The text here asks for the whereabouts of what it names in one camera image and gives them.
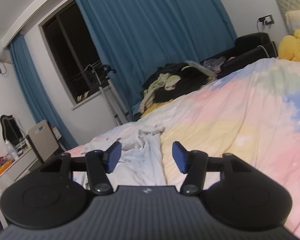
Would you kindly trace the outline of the pastel rainbow bed cover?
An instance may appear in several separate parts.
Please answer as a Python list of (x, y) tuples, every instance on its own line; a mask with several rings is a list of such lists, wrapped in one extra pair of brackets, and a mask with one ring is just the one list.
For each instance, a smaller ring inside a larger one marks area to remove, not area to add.
[(232, 153), (287, 189), (285, 225), (300, 237), (300, 62), (258, 60), (135, 123), (164, 128), (166, 185), (179, 188), (185, 178), (172, 157), (175, 141), (211, 157)]

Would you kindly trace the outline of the beige chair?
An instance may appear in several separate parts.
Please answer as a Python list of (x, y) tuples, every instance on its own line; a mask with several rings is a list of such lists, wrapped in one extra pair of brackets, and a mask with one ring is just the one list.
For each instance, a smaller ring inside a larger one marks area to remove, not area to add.
[(42, 164), (60, 150), (59, 143), (46, 120), (42, 120), (28, 129), (26, 139)]

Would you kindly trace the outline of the dark window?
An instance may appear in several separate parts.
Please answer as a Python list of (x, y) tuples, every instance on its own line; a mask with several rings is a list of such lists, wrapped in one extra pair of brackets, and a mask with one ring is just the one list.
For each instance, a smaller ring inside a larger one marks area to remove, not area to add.
[(74, 104), (102, 96), (93, 74), (84, 71), (88, 64), (102, 61), (77, 3), (66, 1), (42, 21), (41, 29), (58, 75)]

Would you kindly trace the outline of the light grey t-shirt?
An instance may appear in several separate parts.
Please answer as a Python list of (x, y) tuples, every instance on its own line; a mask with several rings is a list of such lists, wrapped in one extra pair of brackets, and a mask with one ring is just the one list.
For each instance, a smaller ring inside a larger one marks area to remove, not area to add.
[(160, 125), (127, 123), (95, 137), (72, 156), (81, 157), (92, 150), (106, 150), (118, 141), (121, 143), (121, 158), (114, 171), (107, 175), (114, 189), (120, 185), (165, 186), (160, 146), (163, 131)]

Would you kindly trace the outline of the yellow plush toy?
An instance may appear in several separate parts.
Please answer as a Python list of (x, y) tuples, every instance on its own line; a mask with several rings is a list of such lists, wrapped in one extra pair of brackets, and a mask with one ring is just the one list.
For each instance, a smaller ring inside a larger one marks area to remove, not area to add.
[(285, 36), (278, 48), (279, 59), (300, 62), (300, 29), (294, 35)]

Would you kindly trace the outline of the large blue curtain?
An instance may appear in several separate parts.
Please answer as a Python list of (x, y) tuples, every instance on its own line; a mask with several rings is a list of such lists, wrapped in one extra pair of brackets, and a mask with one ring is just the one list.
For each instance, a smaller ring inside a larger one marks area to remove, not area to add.
[(167, 63), (203, 61), (234, 46), (221, 0), (75, 0), (128, 110), (145, 81)]

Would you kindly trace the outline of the white dressing table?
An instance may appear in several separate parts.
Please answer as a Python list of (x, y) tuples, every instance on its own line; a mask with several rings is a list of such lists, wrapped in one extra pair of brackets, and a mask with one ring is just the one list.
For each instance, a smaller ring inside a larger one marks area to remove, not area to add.
[[(52, 131), (58, 141), (58, 139), (61, 138), (61, 134), (56, 128), (52, 129)], [(31, 147), (27, 148), (17, 161), (14, 161), (0, 174), (0, 191), (4, 191), (7, 187), (35, 170), (41, 164), (34, 150)]]

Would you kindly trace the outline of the narrow blue curtain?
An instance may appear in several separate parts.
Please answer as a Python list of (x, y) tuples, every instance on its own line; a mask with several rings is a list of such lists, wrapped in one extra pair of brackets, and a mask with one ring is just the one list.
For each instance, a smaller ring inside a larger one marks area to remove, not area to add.
[(8, 49), (21, 91), (34, 120), (37, 123), (46, 120), (56, 127), (62, 135), (62, 143), (67, 150), (77, 147), (78, 143), (69, 132), (45, 91), (24, 36), (17, 33), (8, 45)]

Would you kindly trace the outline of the garment steamer stand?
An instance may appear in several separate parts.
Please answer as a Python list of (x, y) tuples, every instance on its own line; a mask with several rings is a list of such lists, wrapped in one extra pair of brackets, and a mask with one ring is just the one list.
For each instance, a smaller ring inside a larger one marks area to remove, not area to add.
[(129, 111), (121, 100), (117, 90), (115, 89), (108, 74), (116, 74), (116, 70), (111, 66), (102, 64), (100, 61), (88, 64), (85, 72), (93, 74), (93, 81), (96, 83), (100, 93), (102, 94), (106, 105), (111, 113), (112, 119), (116, 126), (121, 126), (128, 122)]

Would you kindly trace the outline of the cream pillow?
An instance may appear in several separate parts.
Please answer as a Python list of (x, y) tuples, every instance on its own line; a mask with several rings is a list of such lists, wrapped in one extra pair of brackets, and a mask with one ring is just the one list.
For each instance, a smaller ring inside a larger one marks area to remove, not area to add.
[(289, 34), (294, 34), (294, 31), (300, 29), (300, 10), (288, 11), (285, 18)]

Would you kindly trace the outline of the pile of dark clothes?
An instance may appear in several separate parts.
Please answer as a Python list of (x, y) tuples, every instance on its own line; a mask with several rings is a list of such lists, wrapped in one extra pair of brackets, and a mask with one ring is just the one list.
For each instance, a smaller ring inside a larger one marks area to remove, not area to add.
[(193, 61), (159, 67), (143, 87), (138, 112), (144, 114), (155, 103), (164, 103), (192, 93), (217, 79), (217, 73)]

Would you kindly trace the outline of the white spray bottle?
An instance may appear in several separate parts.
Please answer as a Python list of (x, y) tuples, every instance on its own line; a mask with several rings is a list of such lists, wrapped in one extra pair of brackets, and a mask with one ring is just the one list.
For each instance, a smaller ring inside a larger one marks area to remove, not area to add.
[(5, 140), (5, 146), (7, 148), (7, 151), (9, 153), (9, 155), (15, 160), (17, 161), (19, 159), (19, 155), (18, 152), (16, 151), (15, 147), (11, 144), (10, 141)]

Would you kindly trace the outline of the black sofa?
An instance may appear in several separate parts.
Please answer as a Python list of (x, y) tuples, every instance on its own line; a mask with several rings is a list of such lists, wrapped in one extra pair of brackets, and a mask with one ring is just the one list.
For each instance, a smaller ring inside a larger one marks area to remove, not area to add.
[(234, 47), (200, 62), (205, 67), (215, 67), (218, 78), (243, 69), (259, 59), (277, 57), (277, 47), (266, 33), (253, 33), (235, 40)]

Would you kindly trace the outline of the wall power socket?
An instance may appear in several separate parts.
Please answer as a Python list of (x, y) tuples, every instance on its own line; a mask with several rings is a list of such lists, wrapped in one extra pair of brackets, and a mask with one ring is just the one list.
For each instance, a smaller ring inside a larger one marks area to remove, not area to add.
[(272, 15), (262, 16), (258, 18), (256, 22), (257, 31), (261, 32), (262, 30), (266, 30), (267, 27), (273, 24), (275, 24), (275, 22)]

